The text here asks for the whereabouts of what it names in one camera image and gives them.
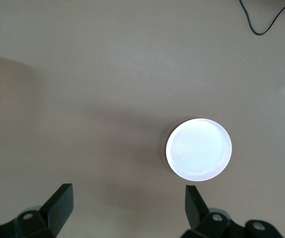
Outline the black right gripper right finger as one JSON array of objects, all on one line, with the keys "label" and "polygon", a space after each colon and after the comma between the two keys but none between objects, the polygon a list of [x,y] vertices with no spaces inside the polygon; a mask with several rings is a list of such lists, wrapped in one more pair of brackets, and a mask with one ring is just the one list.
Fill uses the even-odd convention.
[{"label": "black right gripper right finger", "polygon": [[190,225],[183,238],[281,238],[282,234],[270,223],[249,220],[240,226],[229,214],[208,208],[194,185],[185,188],[185,213]]}]

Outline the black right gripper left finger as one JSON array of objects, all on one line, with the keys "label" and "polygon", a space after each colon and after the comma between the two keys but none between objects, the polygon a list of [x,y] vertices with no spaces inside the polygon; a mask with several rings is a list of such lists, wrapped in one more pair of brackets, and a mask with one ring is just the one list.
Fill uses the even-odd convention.
[{"label": "black right gripper left finger", "polygon": [[62,184],[38,210],[0,225],[0,238],[56,238],[73,211],[73,186]]}]

